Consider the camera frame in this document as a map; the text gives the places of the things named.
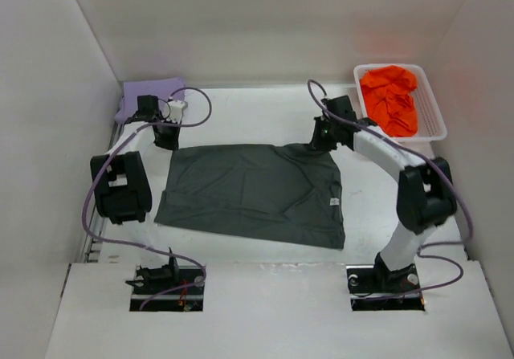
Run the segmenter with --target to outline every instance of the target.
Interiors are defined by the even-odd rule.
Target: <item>white wall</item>
[[[512,347],[513,36],[514,0],[466,0],[428,67],[448,127],[436,151],[474,215],[471,256],[483,265]]]
[[[120,88],[75,0],[0,0],[0,357],[44,357]]]
[[[351,81],[425,64],[463,0],[79,0],[119,80]]]

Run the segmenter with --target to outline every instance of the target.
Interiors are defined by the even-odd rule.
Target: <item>orange cloth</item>
[[[368,117],[391,137],[412,137],[418,132],[418,115],[409,95],[418,81],[405,68],[388,66],[368,71],[361,79]]]

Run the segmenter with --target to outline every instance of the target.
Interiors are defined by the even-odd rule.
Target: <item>laundry basket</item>
[[[363,116],[368,116],[368,113],[366,111],[364,97],[362,96],[360,80],[369,70],[390,66],[392,64],[409,70],[418,80],[418,88],[410,93],[414,98],[414,107],[418,113],[418,132],[412,137],[395,137],[394,139],[398,142],[430,142],[441,141],[446,138],[447,127],[439,111],[434,93],[430,88],[425,72],[415,64],[373,63],[356,66],[353,69],[353,76],[357,84],[357,93],[359,95],[359,103],[361,104]]]

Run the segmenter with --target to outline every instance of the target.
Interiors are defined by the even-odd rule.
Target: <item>white surface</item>
[[[359,104],[361,106],[362,115],[368,116],[364,96],[361,90],[361,79],[366,72],[381,67],[399,66],[412,72],[418,80],[418,87],[411,92],[414,99],[414,107],[418,113],[418,132],[412,137],[395,137],[400,142],[416,142],[416,141],[441,141],[447,136],[447,127],[444,124],[443,116],[439,111],[437,100],[430,87],[430,83],[426,78],[425,71],[415,64],[404,63],[371,63],[356,66],[353,69],[355,84],[357,85],[357,94],[359,96]]]
[[[119,87],[75,0],[0,0],[0,357],[45,355]]]
[[[361,63],[418,63],[464,0],[79,0],[119,80],[352,79]]]
[[[422,284],[450,279],[418,265]],[[208,264],[203,312],[130,312],[134,266],[75,264],[47,359],[208,357],[512,359],[478,263],[426,292],[426,312],[352,312],[345,267]]]
[[[234,143],[308,143],[312,137],[315,116],[319,108],[312,102],[304,84],[276,88],[206,89],[213,102],[211,119],[198,128],[183,129],[180,146]],[[358,111],[355,88],[327,85],[328,95],[348,93]],[[207,111],[201,95],[188,93],[189,107],[185,122],[196,122]],[[430,154],[430,146],[418,146]],[[346,233],[345,249],[335,251],[319,247],[274,241],[215,235],[153,224],[149,229],[161,240],[160,248],[172,247],[178,254],[211,262],[321,262],[372,263],[376,254],[388,243],[398,224],[396,196],[398,186],[379,166],[349,149],[332,152],[341,171],[343,185],[342,209]],[[152,218],[157,213],[161,192],[165,188],[171,152],[150,146],[143,157],[145,170],[153,194]],[[125,226],[106,227],[106,236],[127,239]],[[459,230],[453,218],[429,240],[454,240]],[[458,260],[466,256],[461,247],[443,247]],[[138,263],[137,250],[125,246],[105,244],[100,262]]]
[[[448,126],[451,164],[477,234],[471,245],[514,348],[514,0],[466,0],[427,69]]]

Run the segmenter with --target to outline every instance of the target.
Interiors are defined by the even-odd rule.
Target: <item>purple cable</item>
[[[177,287],[173,287],[173,288],[170,288],[170,289],[166,289],[162,292],[158,292],[156,293],[155,295],[151,295],[148,299],[146,299],[142,304],[141,306],[139,307],[139,310],[142,310],[143,307],[151,300],[155,299],[156,297],[158,296],[161,296],[161,295],[165,295],[166,293],[169,293],[169,292],[174,292],[174,291],[177,291],[179,289],[183,289],[183,288],[189,288],[189,287],[194,287],[194,286],[200,286],[202,285],[202,283],[205,282],[205,279],[207,277],[207,274],[206,274],[206,269],[205,267],[203,267],[198,261],[196,260],[193,260],[189,257],[186,257],[186,256],[182,256],[182,255],[176,255],[174,253],[169,253],[169,252],[166,252],[166,251],[159,251],[158,249],[155,249],[155,248],[152,248],[152,247],[148,247],[142,243],[134,243],[132,241],[124,241],[124,240],[116,240],[116,239],[107,239],[105,237],[102,237],[102,236],[99,236],[99,235],[95,235],[91,229],[89,229],[89,225],[88,225],[88,207],[89,207],[89,203],[91,202],[91,199],[93,197],[93,194],[95,193],[95,188],[98,186],[98,183],[102,177],[102,175],[105,173],[105,170],[107,170],[109,164],[112,162],[112,160],[114,159],[114,157],[116,157],[116,155],[141,131],[141,130],[144,130],[146,128],[149,128],[150,126],[169,126],[169,127],[173,127],[173,128],[195,128],[197,126],[200,126],[201,124],[204,124],[206,123],[210,116],[212,115],[212,102],[210,101],[210,98],[209,96],[202,90],[200,90],[199,88],[192,88],[192,87],[183,87],[183,88],[178,88],[177,90],[175,90],[171,96],[169,96],[170,98],[173,97],[175,94],[177,94],[178,92],[182,92],[184,90],[193,90],[195,92],[199,92],[200,94],[202,94],[206,100],[207,100],[207,103],[209,105],[209,112],[207,113],[207,116],[195,123],[195,124],[172,124],[172,123],[164,123],[164,122],[150,122],[148,124],[143,124],[142,126],[140,126],[134,133],[132,133],[130,136],[128,136],[128,138],[123,141],[120,146],[118,146],[116,149],[114,149],[112,151],[112,153],[109,155],[108,159],[105,161],[105,163],[102,165],[102,167],[100,168],[100,170],[98,171],[98,174],[95,176],[94,180],[93,180],[93,183],[91,185],[91,188],[89,188],[89,191],[88,191],[88,194],[86,195],[86,199],[84,201],[84,206],[82,208],[82,227],[83,229],[85,230],[85,232],[92,238],[92,239],[95,239],[95,240],[98,240],[98,241],[101,241],[102,243],[111,243],[111,244],[119,244],[119,245],[128,245],[130,247],[137,247],[137,248],[141,248],[141,249],[146,249],[147,251],[151,251],[151,252],[154,252],[154,253],[157,253],[158,255],[164,255],[164,256],[169,256],[169,257],[173,257],[175,259],[182,259],[182,260],[185,260],[185,261],[188,261],[190,263],[193,263],[194,265],[198,266],[201,270],[202,270],[202,273],[203,273],[203,281],[200,281],[200,282],[197,282],[197,283],[190,283],[190,284],[184,284],[184,285],[180,285],[180,286],[177,286]]]
[[[356,129],[365,131],[365,132],[367,132],[367,133],[369,133],[369,134],[379,138],[380,140],[384,141],[386,144],[392,146],[395,149],[402,150],[404,152],[413,154],[413,155],[423,159],[439,175],[441,180],[443,180],[444,184],[448,187],[450,192],[454,195],[455,200],[457,200],[457,203],[460,205],[460,208],[462,209],[462,211],[464,213],[464,217],[466,218],[466,222],[467,222],[467,227],[468,227],[469,233],[468,233],[468,235],[467,235],[465,240],[439,241],[439,242],[436,242],[436,243],[427,243],[427,244],[421,245],[420,248],[418,249],[418,252],[417,252],[418,257],[421,258],[421,259],[438,259],[438,260],[447,261],[448,263],[452,263],[453,265],[455,265],[459,269],[459,275],[457,275],[454,279],[449,280],[449,281],[447,281],[445,283],[442,283],[442,284],[430,285],[428,287],[414,289],[412,291],[403,292],[403,293],[400,293],[400,294],[397,294],[397,295],[372,297],[370,299],[371,300],[397,299],[397,298],[403,297],[405,295],[411,295],[411,294],[415,294],[415,293],[420,293],[422,291],[428,291],[428,290],[431,290],[431,289],[446,287],[448,285],[451,285],[451,284],[456,283],[457,281],[461,280],[463,278],[463,276],[464,276],[464,270],[463,270],[462,266],[459,263],[457,263],[456,261],[454,261],[452,259],[449,259],[447,257],[442,257],[442,256],[437,256],[437,255],[422,255],[421,254],[421,251],[424,250],[424,249],[427,249],[428,247],[438,247],[438,246],[442,246],[442,245],[463,245],[464,243],[466,243],[466,242],[470,241],[471,239],[473,239],[475,228],[473,226],[473,219],[471,218],[471,214],[469,212],[469,209],[467,208],[466,204],[464,203],[464,200],[463,200],[462,196],[455,190],[455,187],[453,186],[451,181],[448,179],[448,177],[427,156],[424,156],[423,154],[418,153],[418,152],[416,152],[416,151],[414,151],[412,149],[406,148],[405,146],[402,146],[399,143],[397,143],[395,141],[392,141],[391,139],[389,139],[387,137],[382,136],[380,133],[377,133],[374,130],[369,129],[366,126],[363,126],[363,125],[358,124],[356,122],[352,122],[351,120],[345,120],[344,118],[341,118],[341,117],[331,113],[323,105],[323,103],[320,100],[318,100],[316,98],[316,96],[314,95],[314,92],[312,91],[312,84],[315,84],[318,88],[320,88],[321,91],[324,93],[324,96],[327,96],[327,92],[326,92],[324,87],[319,82],[317,82],[315,80],[308,80],[307,81],[307,89],[308,89],[309,94],[311,95],[311,97],[314,100],[314,102],[321,108],[321,110],[323,111],[323,113],[325,115],[333,118],[334,120],[337,120],[337,121],[341,122],[342,124],[348,124],[350,126],[353,126]]]

